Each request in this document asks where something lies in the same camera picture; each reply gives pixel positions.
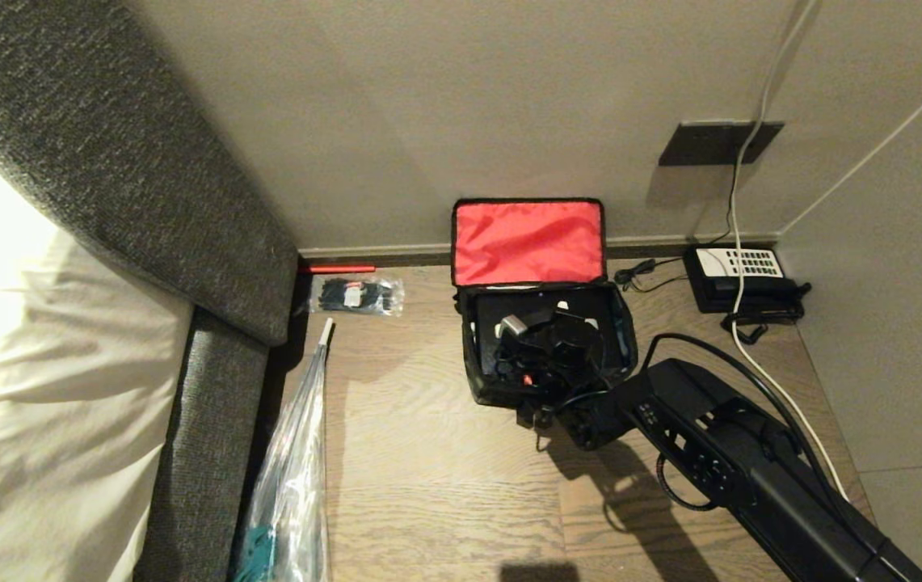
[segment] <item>black bag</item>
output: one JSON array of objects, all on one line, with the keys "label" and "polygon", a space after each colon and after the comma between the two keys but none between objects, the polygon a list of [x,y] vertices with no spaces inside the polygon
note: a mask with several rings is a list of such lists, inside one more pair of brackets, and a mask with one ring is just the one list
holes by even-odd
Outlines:
[{"label": "black bag", "polygon": [[451,247],[465,371],[478,404],[517,409],[545,401],[500,369],[498,325],[509,314],[530,326],[558,310],[585,318],[600,332],[593,360],[605,382],[637,365],[634,322],[605,269],[600,201],[461,200]]}]

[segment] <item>power outlet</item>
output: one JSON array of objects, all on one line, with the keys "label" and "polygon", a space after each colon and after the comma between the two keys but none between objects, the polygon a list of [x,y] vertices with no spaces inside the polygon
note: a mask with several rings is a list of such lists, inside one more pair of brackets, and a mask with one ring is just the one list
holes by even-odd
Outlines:
[{"label": "power outlet", "polygon": [[[680,123],[661,158],[658,158],[658,166],[733,166],[752,126],[755,123]],[[764,122],[756,133],[756,139],[751,140],[745,150],[742,163],[758,159],[783,126],[779,121]]]}]

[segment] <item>wooden floor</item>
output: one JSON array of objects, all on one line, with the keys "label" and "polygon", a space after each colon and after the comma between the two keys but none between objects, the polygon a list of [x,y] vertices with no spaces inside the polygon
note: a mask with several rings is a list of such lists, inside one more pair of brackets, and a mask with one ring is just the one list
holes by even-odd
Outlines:
[{"label": "wooden floor", "polygon": [[[609,270],[632,263],[613,261]],[[660,266],[645,285],[681,269]],[[638,433],[596,453],[552,434],[538,453],[535,434],[517,426],[515,413],[472,401],[449,268],[379,273],[405,281],[404,314],[335,314],[328,357],[327,513],[336,581],[786,580],[729,513],[672,504],[655,482],[657,453]],[[625,298],[641,355],[663,331],[735,353],[722,316],[698,313],[685,281]],[[308,354],[324,316],[309,318]],[[869,516],[797,329],[774,327],[749,349],[796,397]],[[670,355],[707,364],[756,396],[689,346],[663,343],[658,361]],[[289,373],[286,398],[303,368],[305,361]],[[682,479],[672,482],[691,500],[700,495]]]}]

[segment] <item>robotic arm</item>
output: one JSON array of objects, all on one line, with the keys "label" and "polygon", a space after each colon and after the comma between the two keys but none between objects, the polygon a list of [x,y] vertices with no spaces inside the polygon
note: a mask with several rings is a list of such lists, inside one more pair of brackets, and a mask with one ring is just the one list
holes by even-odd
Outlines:
[{"label": "robotic arm", "polygon": [[[922,582],[922,571],[834,491],[783,402],[744,365],[700,339],[662,334],[641,371],[609,386],[596,372],[594,334],[574,317],[556,310],[533,327],[505,318],[513,319],[503,327],[498,357],[506,362],[502,375],[527,395],[520,420],[557,420],[585,450],[639,428],[660,452],[658,476],[670,497],[689,508],[729,511],[792,580]],[[767,395],[783,421],[699,365],[672,358],[651,364],[665,339],[722,358]],[[661,472],[666,461],[709,504],[675,497]]]}]

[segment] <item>clear plastic bag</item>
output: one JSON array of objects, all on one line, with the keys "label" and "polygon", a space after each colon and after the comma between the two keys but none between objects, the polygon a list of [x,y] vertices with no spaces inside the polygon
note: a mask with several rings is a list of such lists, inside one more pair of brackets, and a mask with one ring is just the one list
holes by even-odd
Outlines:
[{"label": "clear plastic bag", "polygon": [[309,312],[402,314],[402,281],[383,276],[314,276]]},{"label": "clear plastic bag", "polygon": [[324,371],[332,321],[267,447],[235,582],[328,582]]}]

